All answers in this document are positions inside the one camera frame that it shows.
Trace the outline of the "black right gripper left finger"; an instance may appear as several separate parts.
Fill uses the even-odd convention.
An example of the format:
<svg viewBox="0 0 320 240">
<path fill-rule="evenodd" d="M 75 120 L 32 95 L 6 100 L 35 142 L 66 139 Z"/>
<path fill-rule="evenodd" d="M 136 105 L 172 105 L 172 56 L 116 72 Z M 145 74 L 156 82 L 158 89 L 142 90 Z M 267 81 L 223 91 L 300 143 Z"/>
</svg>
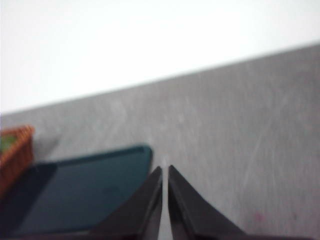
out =
<svg viewBox="0 0 320 240">
<path fill-rule="evenodd" d="M 163 170 L 157 167 L 128 201 L 77 240 L 156 240 L 163 201 Z"/>
</svg>

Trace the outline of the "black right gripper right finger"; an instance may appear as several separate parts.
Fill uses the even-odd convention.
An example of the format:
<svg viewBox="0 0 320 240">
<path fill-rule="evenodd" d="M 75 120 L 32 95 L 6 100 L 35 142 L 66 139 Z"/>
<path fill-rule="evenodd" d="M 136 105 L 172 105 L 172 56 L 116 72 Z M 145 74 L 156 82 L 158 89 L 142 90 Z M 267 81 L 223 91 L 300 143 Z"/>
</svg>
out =
<svg viewBox="0 0 320 240">
<path fill-rule="evenodd" d="M 168 168 L 168 211 L 175 240 L 251 240 L 210 205 L 173 166 Z"/>
</svg>

